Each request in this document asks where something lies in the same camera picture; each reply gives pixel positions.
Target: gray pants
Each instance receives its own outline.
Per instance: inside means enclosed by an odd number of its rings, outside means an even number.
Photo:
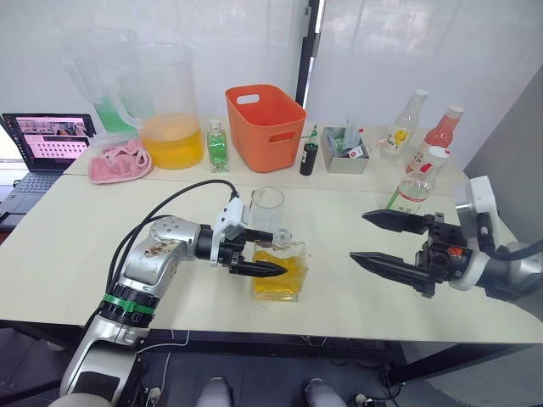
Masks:
[[[309,407],[347,407],[338,394],[321,379],[313,379],[305,387]],[[232,407],[228,385],[220,377],[214,377],[204,387],[196,407]]]

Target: plastic pitcher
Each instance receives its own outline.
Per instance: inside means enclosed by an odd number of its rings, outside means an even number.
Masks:
[[[170,43],[134,47],[115,73],[110,98],[119,116],[139,130],[153,164],[179,170],[204,157],[189,51]]]
[[[63,40],[64,67],[107,131],[134,130],[113,108],[108,79],[116,65],[131,58],[136,39],[134,31],[98,28],[71,33]]]

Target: orange basket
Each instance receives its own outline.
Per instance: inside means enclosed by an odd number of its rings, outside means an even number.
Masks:
[[[270,172],[294,164],[305,111],[273,85],[248,85],[226,91],[234,146],[247,166]]]

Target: pink towel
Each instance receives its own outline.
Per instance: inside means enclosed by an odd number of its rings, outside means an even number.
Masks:
[[[92,157],[88,176],[95,184],[131,181],[147,175],[153,169],[148,151],[139,140],[104,150],[104,155]]]

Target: laptop keyboard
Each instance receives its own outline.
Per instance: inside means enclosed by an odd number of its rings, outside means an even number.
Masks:
[[[60,174],[28,174],[15,187],[15,192],[47,192]]]

